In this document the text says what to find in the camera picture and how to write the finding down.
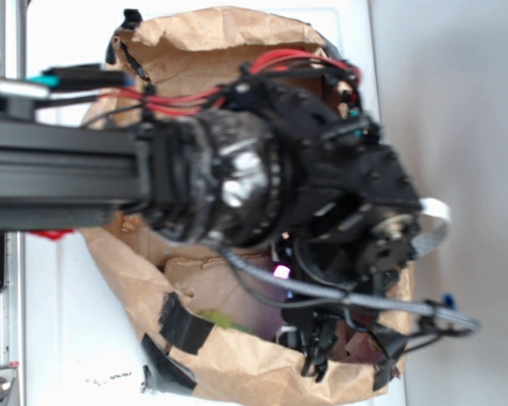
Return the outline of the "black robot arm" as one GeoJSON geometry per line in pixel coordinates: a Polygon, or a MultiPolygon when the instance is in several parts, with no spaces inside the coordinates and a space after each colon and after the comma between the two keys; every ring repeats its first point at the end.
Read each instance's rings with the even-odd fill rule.
{"type": "Polygon", "coordinates": [[[224,104],[123,129],[0,116],[0,231],[103,225],[135,213],[214,250],[290,248],[312,280],[347,287],[415,257],[420,200],[366,114],[254,77],[224,104]]]}

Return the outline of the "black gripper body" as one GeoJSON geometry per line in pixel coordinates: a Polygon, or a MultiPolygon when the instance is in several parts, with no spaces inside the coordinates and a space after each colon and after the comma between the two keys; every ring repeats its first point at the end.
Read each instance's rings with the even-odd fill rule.
{"type": "Polygon", "coordinates": [[[365,113],[342,118],[317,94],[277,84],[293,194],[279,259],[298,280],[334,288],[392,288],[415,256],[419,196],[365,113]]]}

